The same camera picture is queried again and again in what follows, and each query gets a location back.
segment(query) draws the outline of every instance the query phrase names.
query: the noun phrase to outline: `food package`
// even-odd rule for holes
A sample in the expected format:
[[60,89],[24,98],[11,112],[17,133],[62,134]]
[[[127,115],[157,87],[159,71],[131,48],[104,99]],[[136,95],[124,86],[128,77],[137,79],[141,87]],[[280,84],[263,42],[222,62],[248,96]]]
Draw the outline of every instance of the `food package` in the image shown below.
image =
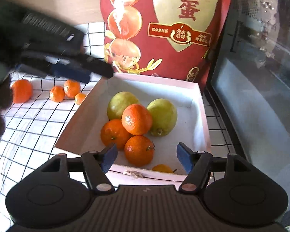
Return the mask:
[[105,60],[115,71],[203,88],[231,0],[101,0]]

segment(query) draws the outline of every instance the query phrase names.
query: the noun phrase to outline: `cardboard box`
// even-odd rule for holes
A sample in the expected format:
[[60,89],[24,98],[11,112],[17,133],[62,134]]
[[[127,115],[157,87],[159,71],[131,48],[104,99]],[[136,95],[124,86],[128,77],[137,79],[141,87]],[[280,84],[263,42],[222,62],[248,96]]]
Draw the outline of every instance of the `cardboard box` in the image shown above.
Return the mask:
[[[121,91],[130,91],[145,107],[155,99],[168,99],[177,107],[178,119],[169,135],[146,135],[155,144],[155,155],[150,164],[135,168],[126,160],[124,152],[119,151],[107,176],[114,185],[132,181],[131,184],[135,185],[175,184],[178,187],[185,179],[186,172],[176,157],[177,144],[184,142],[194,151],[210,152],[211,147],[202,95],[196,83],[123,73],[116,73],[109,80],[101,78],[67,124],[55,147],[79,155],[92,150],[101,151],[104,145],[100,130],[108,121],[107,105]],[[158,164],[169,165],[177,172],[171,174],[150,170]],[[144,178],[134,179],[124,175],[127,170],[140,172]]]

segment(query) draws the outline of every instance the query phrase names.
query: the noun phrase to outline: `checkered tablecloth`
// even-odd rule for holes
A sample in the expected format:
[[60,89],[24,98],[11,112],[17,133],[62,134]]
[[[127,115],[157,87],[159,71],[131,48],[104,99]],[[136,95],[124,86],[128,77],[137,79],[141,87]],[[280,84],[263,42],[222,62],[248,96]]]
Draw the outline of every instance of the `checkered tablecloth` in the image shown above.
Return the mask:
[[[86,53],[97,58],[104,58],[103,22],[77,26],[86,33],[84,47]],[[53,148],[56,140],[66,127],[78,106],[74,99],[65,98],[61,103],[49,99],[49,92],[55,85],[63,86],[65,78],[39,77],[11,73],[12,83],[18,79],[31,81],[33,97],[24,104],[13,104],[10,109],[2,112],[6,122],[6,131],[0,139],[0,231],[6,231],[13,223],[5,207],[5,196],[17,182],[30,174],[48,159],[64,151]],[[92,75],[89,84],[81,84],[81,90],[88,94],[100,76]],[[231,142],[219,116],[203,97],[207,122],[214,156],[226,157]],[[67,153],[68,157],[78,155]],[[82,173],[70,173],[70,177],[84,182]],[[223,173],[215,173],[221,178]]]

